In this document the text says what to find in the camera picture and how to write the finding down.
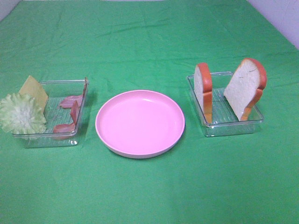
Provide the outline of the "bread slice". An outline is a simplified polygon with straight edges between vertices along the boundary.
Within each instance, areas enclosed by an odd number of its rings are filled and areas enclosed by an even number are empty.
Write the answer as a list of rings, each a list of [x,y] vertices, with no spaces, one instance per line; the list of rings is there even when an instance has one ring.
[[[207,123],[212,123],[212,77],[207,63],[196,65],[194,92]]]
[[[253,58],[243,59],[224,90],[224,96],[239,121],[248,120],[266,83],[267,75],[263,65]]]

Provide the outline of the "bacon strip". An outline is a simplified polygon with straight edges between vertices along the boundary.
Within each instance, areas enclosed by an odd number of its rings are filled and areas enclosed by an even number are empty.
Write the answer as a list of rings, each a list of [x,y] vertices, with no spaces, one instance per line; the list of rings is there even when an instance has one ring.
[[[70,115],[73,122],[71,124],[60,124],[54,126],[53,133],[71,133],[75,130],[77,120],[78,120],[78,115],[79,115],[79,105],[76,100],[74,101],[71,107]]]
[[[83,92],[82,92],[81,95],[71,95],[71,96],[65,97],[61,101],[59,106],[66,109],[66,108],[71,108],[74,103],[77,103],[78,107],[81,107],[85,102],[86,91],[87,91],[87,87],[88,87],[88,84],[89,84],[89,81],[88,81],[87,77],[85,77],[84,79],[81,79],[81,80],[66,80],[66,82],[69,82],[71,84],[83,83],[84,84]]]

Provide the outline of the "green lettuce leaf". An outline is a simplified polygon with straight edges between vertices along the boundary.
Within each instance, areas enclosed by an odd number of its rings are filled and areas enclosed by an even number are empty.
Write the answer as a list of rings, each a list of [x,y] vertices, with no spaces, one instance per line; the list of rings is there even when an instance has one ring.
[[[38,134],[46,131],[46,118],[36,99],[29,94],[7,94],[0,100],[0,127],[11,134]]]

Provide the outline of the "pink round plate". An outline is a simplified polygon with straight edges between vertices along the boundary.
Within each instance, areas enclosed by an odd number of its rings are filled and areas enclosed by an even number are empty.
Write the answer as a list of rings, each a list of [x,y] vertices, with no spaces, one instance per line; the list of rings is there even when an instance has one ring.
[[[170,97],[134,90],[108,100],[98,111],[95,128],[112,152],[145,159],[167,152],[179,141],[185,117]]]

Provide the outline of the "green table cloth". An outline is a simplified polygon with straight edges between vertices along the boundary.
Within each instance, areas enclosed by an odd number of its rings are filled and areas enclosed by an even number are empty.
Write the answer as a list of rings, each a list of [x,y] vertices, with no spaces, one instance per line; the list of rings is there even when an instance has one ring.
[[[202,134],[186,77],[197,63],[267,71],[261,130]],[[296,224],[299,52],[245,0],[22,1],[0,24],[0,95],[37,80],[88,78],[87,126],[73,147],[25,149],[0,134],[3,224]],[[134,160],[96,134],[100,107],[129,90],[174,99],[185,131]]]

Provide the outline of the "clear right bread tray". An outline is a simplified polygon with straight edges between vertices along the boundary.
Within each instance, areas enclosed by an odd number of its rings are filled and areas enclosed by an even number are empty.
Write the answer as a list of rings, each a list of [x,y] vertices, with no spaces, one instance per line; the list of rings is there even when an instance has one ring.
[[[228,85],[232,75],[233,72],[231,71],[211,73],[213,82],[211,124],[207,123],[195,96],[194,75],[187,76],[192,105],[200,121],[201,130],[206,137],[250,134],[260,130],[260,125],[263,122],[263,115],[256,105],[253,106],[247,121],[239,121],[224,97],[225,87]]]

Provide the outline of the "clear left ingredient tray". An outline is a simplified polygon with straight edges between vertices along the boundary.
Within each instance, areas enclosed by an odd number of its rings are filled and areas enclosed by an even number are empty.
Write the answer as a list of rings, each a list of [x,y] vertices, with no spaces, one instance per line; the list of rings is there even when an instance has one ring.
[[[84,135],[84,131],[89,122],[89,99],[88,87],[84,104],[79,108],[79,115],[75,130],[71,133],[53,133],[53,128],[60,124],[71,124],[71,108],[59,106],[61,101],[71,95],[81,95],[84,84],[71,84],[65,80],[44,81],[40,83],[46,91],[49,99],[44,109],[46,118],[46,131],[38,134],[14,134],[13,137],[25,148],[33,147],[62,147],[75,146]]]

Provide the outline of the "yellow cheese slice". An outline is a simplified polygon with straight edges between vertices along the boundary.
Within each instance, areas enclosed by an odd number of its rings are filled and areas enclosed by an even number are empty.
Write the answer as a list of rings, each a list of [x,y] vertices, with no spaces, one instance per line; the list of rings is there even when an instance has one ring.
[[[28,94],[31,97],[34,97],[37,104],[41,107],[42,113],[44,113],[44,109],[49,97],[42,85],[34,77],[31,75],[28,76],[20,88],[19,93],[21,95]]]

